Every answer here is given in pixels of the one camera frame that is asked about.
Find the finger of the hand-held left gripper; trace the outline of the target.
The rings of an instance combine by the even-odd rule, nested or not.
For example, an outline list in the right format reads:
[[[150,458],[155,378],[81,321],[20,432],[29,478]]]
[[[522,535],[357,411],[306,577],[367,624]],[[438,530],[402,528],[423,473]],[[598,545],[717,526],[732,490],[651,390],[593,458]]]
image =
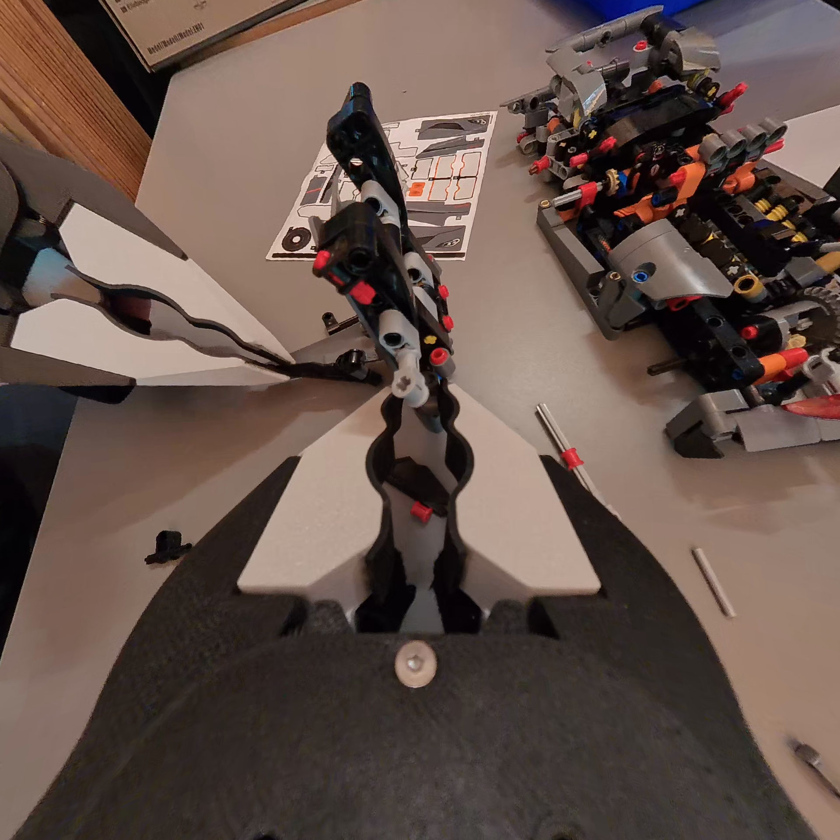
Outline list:
[[[147,292],[199,329],[225,333],[243,347],[293,362],[281,342],[204,269],[74,203],[58,227],[73,266],[117,291]]]
[[[9,349],[34,356],[34,382],[79,386],[132,380],[137,386],[243,386],[286,383],[288,374],[236,354],[210,354],[183,339],[154,339],[100,307],[58,298],[17,316]]]

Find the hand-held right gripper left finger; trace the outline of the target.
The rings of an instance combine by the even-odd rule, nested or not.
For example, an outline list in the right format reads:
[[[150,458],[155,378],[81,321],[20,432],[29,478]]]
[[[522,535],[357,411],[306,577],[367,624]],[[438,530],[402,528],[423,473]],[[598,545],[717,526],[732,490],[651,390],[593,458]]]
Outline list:
[[[288,482],[238,578],[242,593],[333,601],[362,632],[399,629],[414,587],[384,484],[403,404],[384,389],[289,459]]]

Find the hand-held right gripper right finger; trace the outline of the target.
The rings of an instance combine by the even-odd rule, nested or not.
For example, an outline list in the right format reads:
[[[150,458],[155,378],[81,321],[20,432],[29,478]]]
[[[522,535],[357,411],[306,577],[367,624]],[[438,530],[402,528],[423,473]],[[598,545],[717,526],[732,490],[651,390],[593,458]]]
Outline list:
[[[499,602],[589,596],[601,582],[538,450],[459,386],[440,383],[455,478],[434,594],[446,632],[478,632]]]

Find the grey blade lego assembly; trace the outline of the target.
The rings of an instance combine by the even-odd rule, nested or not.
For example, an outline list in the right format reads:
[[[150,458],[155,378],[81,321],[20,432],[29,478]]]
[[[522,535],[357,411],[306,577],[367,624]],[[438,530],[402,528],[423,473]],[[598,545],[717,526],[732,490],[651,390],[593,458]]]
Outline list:
[[[352,382],[372,386],[383,384],[375,368],[379,357],[371,339],[359,331],[337,332],[332,336],[292,351],[297,378],[321,382]]]

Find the black lego door assembly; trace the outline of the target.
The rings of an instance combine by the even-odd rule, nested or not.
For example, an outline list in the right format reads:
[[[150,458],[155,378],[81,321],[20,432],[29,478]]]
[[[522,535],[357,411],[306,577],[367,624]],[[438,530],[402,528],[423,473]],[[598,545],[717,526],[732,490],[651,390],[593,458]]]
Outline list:
[[[455,370],[448,289],[408,226],[400,171],[363,82],[350,85],[326,143],[358,195],[314,228],[312,272],[350,304],[392,370],[393,396],[439,434],[439,387]]]

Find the grey lego axle red bush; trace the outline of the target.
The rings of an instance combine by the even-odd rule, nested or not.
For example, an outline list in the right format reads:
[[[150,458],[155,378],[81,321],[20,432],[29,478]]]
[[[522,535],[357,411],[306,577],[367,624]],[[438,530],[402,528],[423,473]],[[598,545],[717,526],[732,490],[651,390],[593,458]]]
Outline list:
[[[615,508],[606,501],[601,492],[596,488],[594,481],[586,470],[585,462],[579,455],[576,448],[571,445],[568,438],[561,431],[546,403],[538,403],[535,406],[535,414],[546,435],[549,436],[555,449],[557,450],[560,461],[567,470],[575,476],[583,488],[586,489],[594,499],[600,502],[603,507],[611,512],[616,519],[621,521],[622,518]]]

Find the black lego axle connector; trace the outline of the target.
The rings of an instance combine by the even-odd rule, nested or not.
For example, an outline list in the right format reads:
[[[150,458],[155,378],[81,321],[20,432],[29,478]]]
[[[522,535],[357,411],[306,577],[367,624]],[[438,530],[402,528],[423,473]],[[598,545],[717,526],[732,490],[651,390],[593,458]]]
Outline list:
[[[154,539],[154,551],[144,558],[148,565],[161,565],[177,561],[193,549],[190,542],[184,542],[182,533],[176,530],[162,530]]]

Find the short light grey lego axle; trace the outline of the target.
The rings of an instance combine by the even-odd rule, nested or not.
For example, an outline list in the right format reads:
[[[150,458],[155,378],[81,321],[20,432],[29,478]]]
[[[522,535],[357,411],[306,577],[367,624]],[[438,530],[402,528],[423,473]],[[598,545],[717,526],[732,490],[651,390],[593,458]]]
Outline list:
[[[737,618],[738,614],[727,593],[724,591],[718,575],[711,566],[705,551],[700,547],[691,547],[690,553],[721,614],[728,620]]]

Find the lego car chassis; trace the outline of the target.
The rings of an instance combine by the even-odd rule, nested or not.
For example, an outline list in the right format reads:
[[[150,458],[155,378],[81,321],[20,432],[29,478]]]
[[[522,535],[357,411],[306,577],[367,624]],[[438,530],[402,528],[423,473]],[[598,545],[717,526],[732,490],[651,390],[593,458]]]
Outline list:
[[[715,41],[646,7],[547,49],[524,118],[530,175],[559,187],[537,222],[609,340],[647,324],[700,394],[665,435],[688,459],[836,442],[838,188],[769,162],[788,126],[719,131]]]

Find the cardboard box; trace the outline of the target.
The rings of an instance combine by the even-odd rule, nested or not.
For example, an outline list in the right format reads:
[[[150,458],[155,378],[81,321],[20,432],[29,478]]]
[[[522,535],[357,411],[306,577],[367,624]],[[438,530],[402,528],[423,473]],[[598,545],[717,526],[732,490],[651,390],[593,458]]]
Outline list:
[[[352,1],[97,2],[149,73],[202,61],[352,4]]]

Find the sticker sheet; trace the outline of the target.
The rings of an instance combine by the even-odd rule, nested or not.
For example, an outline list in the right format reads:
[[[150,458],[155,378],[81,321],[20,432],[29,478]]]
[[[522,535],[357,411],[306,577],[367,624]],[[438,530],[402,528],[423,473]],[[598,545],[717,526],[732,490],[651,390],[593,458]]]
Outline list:
[[[398,164],[408,227],[435,260],[464,260],[487,166],[497,112],[466,112],[383,122]],[[323,144],[267,261],[311,260],[317,252],[310,219],[326,221],[359,191]]]

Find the blue plastic parts bin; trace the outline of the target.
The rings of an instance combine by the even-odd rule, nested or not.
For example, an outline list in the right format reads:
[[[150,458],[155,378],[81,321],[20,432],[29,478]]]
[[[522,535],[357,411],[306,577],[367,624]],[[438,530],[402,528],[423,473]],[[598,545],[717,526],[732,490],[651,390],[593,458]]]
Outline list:
[[[666,1],[581,1],[603,20],[615,19],[641,11],[646,7],[667,5]]]

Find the wooden post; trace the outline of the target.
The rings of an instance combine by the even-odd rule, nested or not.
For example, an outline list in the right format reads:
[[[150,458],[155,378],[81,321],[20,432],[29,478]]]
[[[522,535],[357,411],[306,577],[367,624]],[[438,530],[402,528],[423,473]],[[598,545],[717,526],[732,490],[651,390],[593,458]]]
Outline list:
[[[137,198],[151,138],[44,2],[1,2],[2,130]]]

